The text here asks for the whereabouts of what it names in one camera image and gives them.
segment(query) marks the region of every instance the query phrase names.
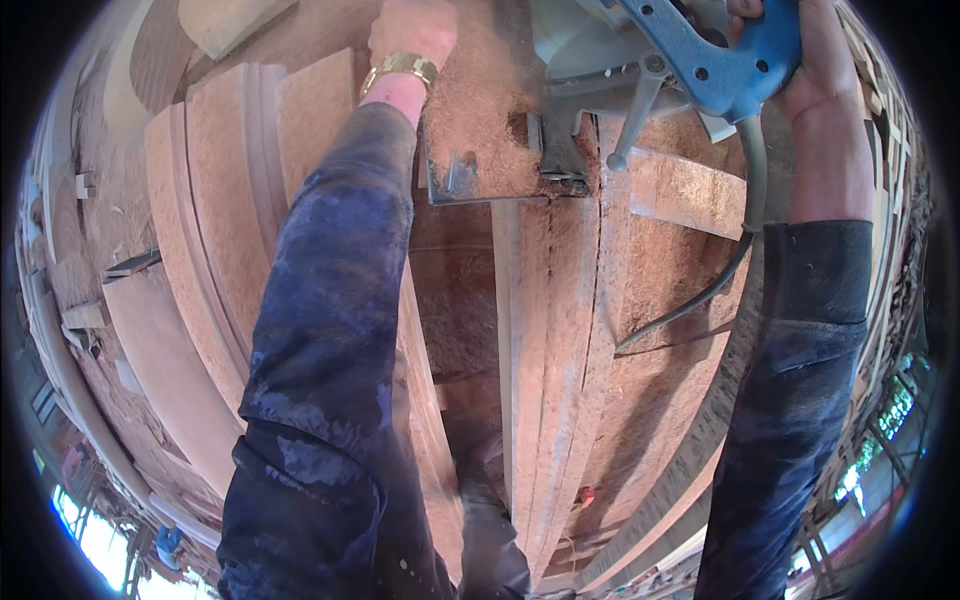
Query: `gold wristwatch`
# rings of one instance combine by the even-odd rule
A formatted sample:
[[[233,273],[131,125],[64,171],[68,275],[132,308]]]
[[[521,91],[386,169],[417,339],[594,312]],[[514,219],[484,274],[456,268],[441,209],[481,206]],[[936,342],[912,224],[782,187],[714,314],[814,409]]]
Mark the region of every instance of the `gold wristwatch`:
[[[360,100],[363,100],[370,88],[373,87],[373,82],[387,73],[410,73],[418,77],[426,85],[427,96],[430,95],[433,85],[437,82],[438,75],[437,65],[419,54],[394,52],[367,74],[367,79],[363,81],[363,87],[360,88]]]

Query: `blue power tool handle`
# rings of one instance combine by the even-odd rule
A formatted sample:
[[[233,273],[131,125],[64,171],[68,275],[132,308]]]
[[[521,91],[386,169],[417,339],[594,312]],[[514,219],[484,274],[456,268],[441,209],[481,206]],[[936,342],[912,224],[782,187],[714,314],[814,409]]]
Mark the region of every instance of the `blue power tool handle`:
[[[800,64],[798,0],[764,0],[735,48],[700,37],[670,0],[618,0],[673,67],[693,105],[736,123],[760,114]]]

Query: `wrist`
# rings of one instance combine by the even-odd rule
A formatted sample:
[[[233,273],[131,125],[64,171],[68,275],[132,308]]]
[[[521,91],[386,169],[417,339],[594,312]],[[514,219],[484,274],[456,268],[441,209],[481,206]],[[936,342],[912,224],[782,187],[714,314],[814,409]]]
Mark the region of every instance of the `wrist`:
[[[420,122],[423,104],[426,103],[426,86],[420,78],[410,73],[386,73],[373,82],[359,106],[374,102],[382,102],[398,109],[407,117],[415,131]]]
[[[794,119],[796,178],[790,223],[873,220],[874,177],[863,110],[850,95]]]

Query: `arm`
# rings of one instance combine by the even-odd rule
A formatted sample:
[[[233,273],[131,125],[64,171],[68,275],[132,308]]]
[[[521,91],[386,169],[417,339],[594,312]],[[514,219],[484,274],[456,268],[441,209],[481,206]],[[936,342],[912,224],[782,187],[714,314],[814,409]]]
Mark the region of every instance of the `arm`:
[[[399,25],[403,3],[388,2],[381,18]],[[391,43],[399,44],[391,52],[418,51]],[[396,553],[419,572],[417,583],[446,585],[437,597],[452,592],[392,402],[413,116],[424,99],[413,76],[378,81],[280,229],[217,550],[225,598],[370,597],[396,583]]]
[[[713,478],[697,598],[782,597],[866,338],[873,181],[856,75],[830,2],[800,9],[804,59],[776,99],[797,152],[790,224],[764,229],[759,332]]]

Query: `blue sleeve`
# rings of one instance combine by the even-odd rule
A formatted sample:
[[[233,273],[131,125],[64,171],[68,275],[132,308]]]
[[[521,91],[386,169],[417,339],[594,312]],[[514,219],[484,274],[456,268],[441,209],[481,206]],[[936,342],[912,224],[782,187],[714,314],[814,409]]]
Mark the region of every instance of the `blue sleeve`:
[[[415,145],[395,108],[359,108],[280,229],[217,550],[225,598],[452,591],[392,403]]]
[[[866,338],[872,230],[863,221],[764,230],[760,329],[713,477],[697,598],[783,596]]]

